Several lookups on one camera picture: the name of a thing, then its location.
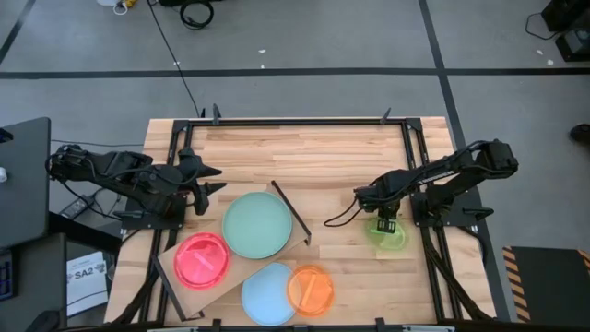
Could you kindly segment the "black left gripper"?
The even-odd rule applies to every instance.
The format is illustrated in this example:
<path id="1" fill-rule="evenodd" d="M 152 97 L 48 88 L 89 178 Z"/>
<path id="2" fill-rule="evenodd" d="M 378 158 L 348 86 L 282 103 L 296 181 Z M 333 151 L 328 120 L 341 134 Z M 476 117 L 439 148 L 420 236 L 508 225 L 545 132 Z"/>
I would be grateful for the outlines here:
<path id="1" fill-rule="evenodd" d="M 205 178 L 222 174 L 221 170 L 209 167 L 203 164 L 202 159 L 195 155 L 191 148 L 183 148 L 179 151 L 179 164 L 177 169 L 182 174 L 182 180 L 179 184 L 179 191 L 188 194 L 191 192 L 194 201 L 191 205 L 194 207 L 195 214 L 202 216 L 208 208 L 207 195 L 212 195 L 218 190 L 224 188 L 226 183 L 204 183 L 199 184 L 197 178 Z"/>

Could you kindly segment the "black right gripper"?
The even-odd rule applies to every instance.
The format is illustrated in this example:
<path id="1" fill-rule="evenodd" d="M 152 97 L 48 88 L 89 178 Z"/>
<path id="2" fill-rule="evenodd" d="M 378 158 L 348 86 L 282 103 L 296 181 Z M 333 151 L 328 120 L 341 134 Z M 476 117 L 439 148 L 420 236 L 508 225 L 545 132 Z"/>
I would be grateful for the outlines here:
<path id="1" fill-rule="evenodd" d="M 400 201 L 406 195 L 404 186 L 390 185 L 386 180 L 376 179 L 370 185 L 357 187 L 353 190 L 359 208 L 364 212 L 377 212 L 380 219 L 377 223 L 377 231 L 387 231 L 387 220 L 397 219 L 400 209 Z M 395 232 L 396 223 L 388 222 L 389 232 Z"/>

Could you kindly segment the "green translucent plate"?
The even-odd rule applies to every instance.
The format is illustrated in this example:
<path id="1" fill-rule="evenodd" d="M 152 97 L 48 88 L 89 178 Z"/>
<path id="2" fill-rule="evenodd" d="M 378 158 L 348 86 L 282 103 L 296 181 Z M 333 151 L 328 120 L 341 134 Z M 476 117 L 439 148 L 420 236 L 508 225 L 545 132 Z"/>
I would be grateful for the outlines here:
<path id="1" fill-rule="evenodd" d="M 369 219 L 365 224 L 365 234 L 371 244 L 386 251 L 402 250 L 407 243 L 407 235 L 400 223 L 395 225 L 395 232 L 377 230 L 377 218 Z"/>

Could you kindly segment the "sage green plate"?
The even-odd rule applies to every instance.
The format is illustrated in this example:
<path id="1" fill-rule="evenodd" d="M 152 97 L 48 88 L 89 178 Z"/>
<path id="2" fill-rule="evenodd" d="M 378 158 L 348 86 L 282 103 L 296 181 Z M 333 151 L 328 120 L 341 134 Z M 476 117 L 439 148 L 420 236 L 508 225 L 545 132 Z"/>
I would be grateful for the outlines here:
<path id="1" fill-rule="evenodd" d="M 222 221 L 222 235 L 237 255 L 263 259 L 288 242 L 292 219 L 287 205 L 268 192 L 252 192 L 235 199 Z"/>

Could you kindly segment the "red translucent plate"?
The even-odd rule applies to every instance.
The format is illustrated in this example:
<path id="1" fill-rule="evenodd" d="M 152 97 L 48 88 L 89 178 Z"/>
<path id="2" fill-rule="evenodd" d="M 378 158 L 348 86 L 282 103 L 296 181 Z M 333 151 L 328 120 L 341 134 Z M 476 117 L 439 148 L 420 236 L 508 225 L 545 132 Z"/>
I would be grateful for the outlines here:
<path id="1" fill-rule="evenodd" d="M 218 285 L 230 267 L 230 249 L 223 238 L 213 232 L 198 232 L 175 251 L 175 277 L 184 287 L 204 291 Z"/>

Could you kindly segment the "orange translucent plate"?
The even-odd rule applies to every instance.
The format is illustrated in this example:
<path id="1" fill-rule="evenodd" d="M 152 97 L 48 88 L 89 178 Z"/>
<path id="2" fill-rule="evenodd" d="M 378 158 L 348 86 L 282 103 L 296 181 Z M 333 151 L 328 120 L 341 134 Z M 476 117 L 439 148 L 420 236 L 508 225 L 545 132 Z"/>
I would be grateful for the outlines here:
<path id="1" fill-rule="evenodd" d="M 332 307 L 335 295 L 331 276 L 320 266 L 300 266 L 289 276 L 287 299 L 294 312 L 300 316 L 325 315 Z"/>

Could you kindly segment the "light blue plate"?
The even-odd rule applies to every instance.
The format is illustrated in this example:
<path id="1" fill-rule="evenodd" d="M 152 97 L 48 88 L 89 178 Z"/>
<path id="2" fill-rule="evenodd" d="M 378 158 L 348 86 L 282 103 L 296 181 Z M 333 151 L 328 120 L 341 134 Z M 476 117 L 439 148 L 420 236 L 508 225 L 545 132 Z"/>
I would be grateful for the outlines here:
<path id="1" fill-rule="evenodd" d="M 280 326 L 295 314 L 287 288 L 291 269 L 271 263 L 242 284 L 242 308 L 260 326 Z"/>

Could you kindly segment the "wooden shelf with black legs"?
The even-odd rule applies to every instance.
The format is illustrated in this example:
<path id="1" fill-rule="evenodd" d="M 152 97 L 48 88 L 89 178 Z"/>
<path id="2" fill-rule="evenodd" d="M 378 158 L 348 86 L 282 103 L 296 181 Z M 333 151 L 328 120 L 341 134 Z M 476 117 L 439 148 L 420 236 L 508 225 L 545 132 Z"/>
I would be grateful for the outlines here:
<path id="1" fill-rule="evenodd" d="M 265 192 L 274 194 L 281 198 L 287 205 L 292 219 L 292 232 L 290 238 L 286 245 L 278 253 L 263 259 L 249 259 L 235 254 L 229 248 L 229 271 L 218 285 L 208 290 L 188 289 L 184 287 L 184 285 L 175 277 L 173 258 L 175 251 L 179 248 L 181 243 L 173 246 L 171 249 L 165 251 L 156 258 L 155 267 L 160 274 L 162 284 L 168 293 L 169 299 L 171 300 L 177 315 L 181 320 L 195 320 L 196 315 L 208 305 L 210 305 L 213 301 L 237 287 L 247 278 L 251 277 L 255 272 L 279 259 L 286 252 L 291 250 L 292 247 L 298 245 L 301 242 L 308 242 L 311 239 L 311 232 L 308 230 L 307 226 L 302 221 L 295 208 L 291 205 L 287 199 L 287 196 L 279 187 L 278 183 L 275 181 L 271 182 Z M 203 231 L 213 232 L 223 238 L 222 221 L 211 223 L 203 230 L 198 232 Z"/>

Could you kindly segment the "black power adapter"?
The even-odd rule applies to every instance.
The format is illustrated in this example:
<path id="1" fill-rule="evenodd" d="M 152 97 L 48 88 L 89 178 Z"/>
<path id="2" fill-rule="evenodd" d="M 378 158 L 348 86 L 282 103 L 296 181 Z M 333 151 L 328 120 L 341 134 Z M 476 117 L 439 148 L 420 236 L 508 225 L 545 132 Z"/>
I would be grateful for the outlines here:
<path id="1" fill-rule="evenodd" d="M 93 196 L 82 196 L 66 207 L 64 207 L 59 215 L 67 219 L 76 219 L 95 203 Z"/>

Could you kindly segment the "white printed box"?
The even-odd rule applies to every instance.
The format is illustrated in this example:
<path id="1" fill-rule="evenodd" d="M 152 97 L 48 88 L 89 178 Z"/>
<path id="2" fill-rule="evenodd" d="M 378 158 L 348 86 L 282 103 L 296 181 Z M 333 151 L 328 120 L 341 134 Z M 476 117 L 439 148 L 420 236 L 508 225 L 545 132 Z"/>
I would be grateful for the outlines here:
<path id="1" fill-rule="evenodd" d="M 108 301 L 107 263 L 103 253 L 83 255 L 66 264 L 66 314 L 80 314 Z"/>

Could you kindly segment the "black mat with hazard stripes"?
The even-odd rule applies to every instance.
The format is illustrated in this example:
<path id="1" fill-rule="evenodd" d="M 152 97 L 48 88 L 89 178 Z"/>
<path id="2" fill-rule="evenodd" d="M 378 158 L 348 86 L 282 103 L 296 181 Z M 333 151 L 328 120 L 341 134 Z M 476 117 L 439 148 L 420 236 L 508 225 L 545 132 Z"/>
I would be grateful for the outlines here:
<path id="1" fill-rule="evenodd" d="M 590 332 L 590 254 L 505 246 L 502 256 L 517 321 Z"/>

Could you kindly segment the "person's foot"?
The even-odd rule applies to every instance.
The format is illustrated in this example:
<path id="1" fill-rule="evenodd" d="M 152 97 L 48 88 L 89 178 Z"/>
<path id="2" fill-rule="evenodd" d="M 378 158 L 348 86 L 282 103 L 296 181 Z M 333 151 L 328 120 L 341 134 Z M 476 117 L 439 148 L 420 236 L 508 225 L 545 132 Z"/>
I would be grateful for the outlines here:
<path id="1" fill-rule="evenodd" d="M 569 136 L 573 141 L 590 146 L 590 124 L 578 124 L 574 126 Z"/>

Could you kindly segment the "black equipment case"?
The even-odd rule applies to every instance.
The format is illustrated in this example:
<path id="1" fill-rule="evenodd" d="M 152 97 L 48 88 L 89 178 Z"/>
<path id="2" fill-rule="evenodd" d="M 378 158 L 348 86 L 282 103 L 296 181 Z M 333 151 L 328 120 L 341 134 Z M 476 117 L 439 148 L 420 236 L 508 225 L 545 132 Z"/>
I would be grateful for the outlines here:
<path id="1" fill-rule="evenodd" d="M 541 17 L 549 31 L 562 31 L 589 7 L 590 0 L 550 0 L 541 11 Z"/>
<path id="2" fill-rule="evenodd" d="M 555 43 L 565 62 L 590 62 L 590 29 L 568 30 Z"/>

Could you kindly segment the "black table frame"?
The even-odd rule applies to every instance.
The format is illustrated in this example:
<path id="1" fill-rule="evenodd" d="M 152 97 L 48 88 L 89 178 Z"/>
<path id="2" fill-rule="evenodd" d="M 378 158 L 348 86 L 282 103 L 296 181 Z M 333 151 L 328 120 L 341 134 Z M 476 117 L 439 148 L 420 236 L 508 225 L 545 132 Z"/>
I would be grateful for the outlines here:
<path id="1" fill-rule="evenodd" d="M 163 162 L 190 144 L 204 162 L 222 171 L 227 185 L 210 198 L 205 215 L 186 214 L 182 236 L 222 221 L 237 197 L 265 191 L 275 181 L 311 232 L 279 258 L 291 268 L 313 264 L 332 277 L 336 296 L 323 316 L 294 316 L 289 326 L 344 330 L 388 325 L 429 324 L 436 316 L 430 280 L 408 201 L 399 217 L 407 233 L 400 251 L 374 247 L 367 239 L 367 215 L 353 206 L 352 191 L 392 169 L 437 160 L 454 151 L 442 117 L 424 117 L 416 133 L 408 125 L 376 118 L 226 119 L 218 126 L 197 121 L 191 132 L 171 119 L 150 121 L 144 151 Z"/>

